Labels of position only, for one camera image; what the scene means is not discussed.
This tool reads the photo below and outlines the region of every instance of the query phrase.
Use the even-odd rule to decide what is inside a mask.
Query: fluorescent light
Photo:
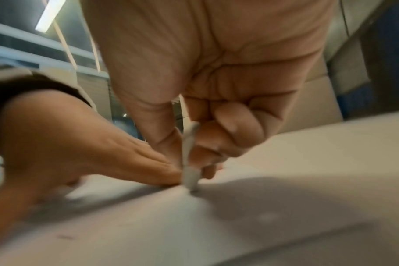
[[[43,11],[42,16],[39,19],[39,22],[36,25],[36,31],[46,33],[55,19],[56,15],[58,15],[59,10],[61,10],[66,0],[50,0],[45,10]]]

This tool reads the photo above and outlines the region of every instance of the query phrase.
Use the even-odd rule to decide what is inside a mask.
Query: person
[[[69,86],[37,74],[1,81],[0,238],[39,198],[84,175],[178,184],[181,136],[171,100],[179,94],[201,123],[189,162],[205,178],[216,163],[276,134],[321,55],[335,1],[81,4],[112,87],[150,145],[108,123]]]

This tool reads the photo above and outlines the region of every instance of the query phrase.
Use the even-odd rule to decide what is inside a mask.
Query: white table
[[[200,188],[94,176],[0,265],[399,265],[399,113],[278,135]]]

